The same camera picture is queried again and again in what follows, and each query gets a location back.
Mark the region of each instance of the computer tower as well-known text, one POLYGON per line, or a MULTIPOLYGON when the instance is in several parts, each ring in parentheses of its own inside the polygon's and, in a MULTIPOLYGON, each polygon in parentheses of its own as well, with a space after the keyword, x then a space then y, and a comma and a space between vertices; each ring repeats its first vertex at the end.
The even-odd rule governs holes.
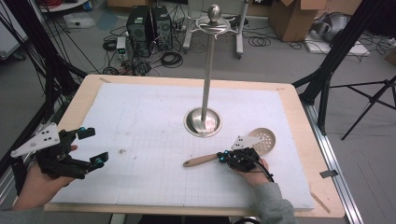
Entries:
POLYGON ((126 28, 134 55, 148 57, 151 53, 150 44, 154 38, 150 7, 133 6, 126 22, 126 28))
POLYGON ((172 49, 172 21, 168 10, 164 6, 154 7, 152 9, 152 17, 155 31, 154 39, 157 41, 158 49, 172 49))

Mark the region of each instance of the wooden table frame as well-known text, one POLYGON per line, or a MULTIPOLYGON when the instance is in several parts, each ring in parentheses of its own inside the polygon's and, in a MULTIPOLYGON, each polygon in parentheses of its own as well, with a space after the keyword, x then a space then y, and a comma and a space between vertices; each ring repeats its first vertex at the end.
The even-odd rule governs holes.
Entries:
MULTIPOLYGON (((72 103, 67 108, 58 127, 59 130, 75 130, 80 127, 86 114, 103 83, 131 83, 141 85, 166 85, 203 87, 202 79, 166 78, 166 77, 120 77, 120 76, 87 76, 78 89, 72 103)), ((289 122, 290 131, 298 150, 304 174, 311 189, 315 209, 306 212, 295 212, 297 217, 344 217, 345 210, 330 177, 322 178, 319 173, 327 171, 318 142, 301 105, 298 94, 290 84, 212 80, 211 87, 247 90, 277 91, 289 122)), ((102 212, 125 214, 163 214, 163 215, 205 215, 205 216, 256 216, 249 209, 176 207, 176 206, 140 206, 117 204, 87 203, 49 203, 47 211, 63 212, 102 212)))

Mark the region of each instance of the floor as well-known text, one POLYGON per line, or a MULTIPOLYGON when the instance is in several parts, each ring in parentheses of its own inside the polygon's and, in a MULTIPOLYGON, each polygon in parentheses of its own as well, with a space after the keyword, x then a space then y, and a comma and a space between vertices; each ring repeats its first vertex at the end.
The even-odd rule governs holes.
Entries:
MULTIPOLYGON (((108 36, 111 30, 124 25, 127 17, 124 13, 106 8, 106 1, 103 2, 103 0, 94 2, 94 10, 88 14, 96 25, 88 29, 73 30, 70 36, 93 65, 103 69, 106 65, 106 52, 102 48, 103 38, 108 36)), ((265 18, 248 19, 247 29, 268 26, 265 18)), ((255 31, 267 33, 271 32, 271 29, 255 31)), ((64 45, 72 64, 84 71, 94 71, 72 41, 64 34, 61 36, 64 38, 64 45)), ((238 60, 235 55, 234 37, 220 36, 216 42, 212 78, 292 83, 313 73, 326 57, 323 54, 309 53, 304 45, 296 47, 278 40, 270 40, 269 46, 253 47, 249 45, 248 38, 244 38, 244 55, 238 60)), ((376 43, 380 40, 380 38, 375 38, 372 45, 369 45, 369 41, 362 40, 362 44, 370 50, 370 55, 363 58, 347 56, 336 70, 332 85, 382 81, 395 76, 396 67, 384 60, 384 54, 389 51, 376 50, 376 43)), ((191 49, 187 54, 182 54, 183 64, 179 68, 158 67, 158 72, 152 70, 148 76, 204 78, 205 45, 205 36, 195 35, 191 41, 191 49)), ((111 65, 117 67, 120 62, 113 60, 111 65)), ((43 91, 34 71, 29 60, 18 61, 10 58, 5 62, 0 62, 0 129, 2 133, 0 156, 3 156, 10 148, 44 102, 43 91)), ((362 86, 358 89, 374 94, 382 87, 383 85, 380 84, 362 86)), ((381 100, 393 105, 391 90, 386 91, 381 100)), ((361 212, 363 222, 392 224, 396 223, 396 188, 394 187, 396 185, 394 175, 396 173, 394 165, 396 116, 394 110, 375 104, 347 139, 341 140, 368 103, 367 98, 348 88, 331 89, 326 131, 355 203, 361 212)), ((139 215, 130 215, 125 223, 136 223, 138 219, 139 215)), ((46 214, 46 223, 53 223, 55 220, 57 223, 108 223, 110 215, 46 214)), ((299 221, 300 223, 347 223, 345 218, 299 218, 299 221)))

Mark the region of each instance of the sleeve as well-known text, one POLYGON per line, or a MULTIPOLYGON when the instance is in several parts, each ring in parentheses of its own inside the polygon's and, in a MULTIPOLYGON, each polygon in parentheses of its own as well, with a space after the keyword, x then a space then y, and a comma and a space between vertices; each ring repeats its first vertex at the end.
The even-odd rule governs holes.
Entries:
POLYGON ((297 223, 294 208, 288 200, 282 198, 277 183, 266 183, 253 188, 258 203, 262 224, 297 223))
POLYGON ((43 223, 44 207, 21 211, 0 211, 1 223, 7 224, 39 224, 43 223))

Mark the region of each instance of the tripod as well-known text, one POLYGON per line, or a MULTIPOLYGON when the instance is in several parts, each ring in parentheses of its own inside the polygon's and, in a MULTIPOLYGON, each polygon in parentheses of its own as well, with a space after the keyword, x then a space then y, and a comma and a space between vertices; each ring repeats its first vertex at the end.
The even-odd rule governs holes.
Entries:
POLYGON ((363 95, 369 99, 369 106, 363 111, 363 113, 359 116, 359 118, 355 121, 355 123, 352 125, 352 127, 346 132, 346 134, 341 138, 341 140, 344 140, 347 138, 347 136, 352 132, 352 130, 358 125, 358 123, 363 119, 363 117, 369 112, 369 110, 373 107, 375 103, 379 103, 381 105, 387 106, 391 109, 396 110, 396 76, 394 76, 391 80, 383 80, 383 81, 377 81, 377 82, 365 82, 365 83, 356 83, 356 84, 349 84, 349 85, 341 85, 341 86, 332 86, 330 88, 341 88, 341 87, 347 87, 350 88, 351 90, 357 92, 360 95, 363 95), (376 94, 373 96, 366 94, 362 91, 359 91, 355 89, 355 86, 367 86, 367 85, 373 85, 373 84, 384 84, 384 87, 382 87, 376 94), (394 105, 389 105, 383 101, 380 101, 379 98, 387 91, 387 89, 392 88, 392 93, 393 93, 393 102, 394 105))

